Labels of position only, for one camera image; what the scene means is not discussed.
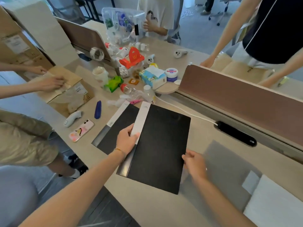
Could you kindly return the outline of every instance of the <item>smartphone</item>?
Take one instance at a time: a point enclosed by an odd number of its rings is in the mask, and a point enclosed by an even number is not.
[[[95,124],[91,120],[86,120],[75,131],[69,134],[69,138],[75,143],[85,135]]]

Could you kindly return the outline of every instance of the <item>white controller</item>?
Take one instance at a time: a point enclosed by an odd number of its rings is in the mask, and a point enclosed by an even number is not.
[[[64,126],[70,127],[76,118],[81,118],[81,117],[82,117],[82,111],[75,111],[74,113],[70,114],[69,117],[67,117],[67,119],[64,122]]]
[[[187,54],[187,53],[188,53],[188,51],[185,49],[178,49],[174,52],[174,57],[180,58],[180,57],[182,57],[183,54]]]
[[[151,54],[151,55],[145,57],[145,61],[148,65],[154,63],[154,54]]]

